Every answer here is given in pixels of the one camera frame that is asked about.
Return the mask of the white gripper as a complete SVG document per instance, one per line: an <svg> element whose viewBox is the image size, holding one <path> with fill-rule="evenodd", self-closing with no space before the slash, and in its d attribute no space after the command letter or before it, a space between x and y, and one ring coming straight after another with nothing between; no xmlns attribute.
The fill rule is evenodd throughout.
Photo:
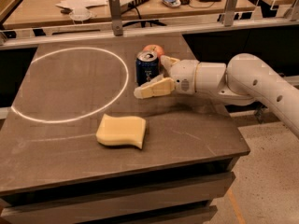
<svg viewBox="0 0 299 224"><path fill-rule="evenodd" d="M199 64L197 60L179 60L162 55L161 69L164 74L158 75L151 81L135 88L134 96L137 99L166 96L176 87L176 92L192 95L195 93L195 74Z"/></svg>

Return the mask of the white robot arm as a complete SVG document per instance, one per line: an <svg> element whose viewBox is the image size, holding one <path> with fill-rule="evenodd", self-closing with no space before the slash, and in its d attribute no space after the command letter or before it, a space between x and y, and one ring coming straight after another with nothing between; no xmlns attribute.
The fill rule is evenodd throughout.
<svg viewBox="0 0 299 224"><path fill-rule="evenodd" d="M167 74L137 87L136 98L165 96L176 91L204 94L227 105L250 105L258 101L299 136L299 89L260 58L241 53L228 63L204 63L163 55L161 64Z"/></svg>

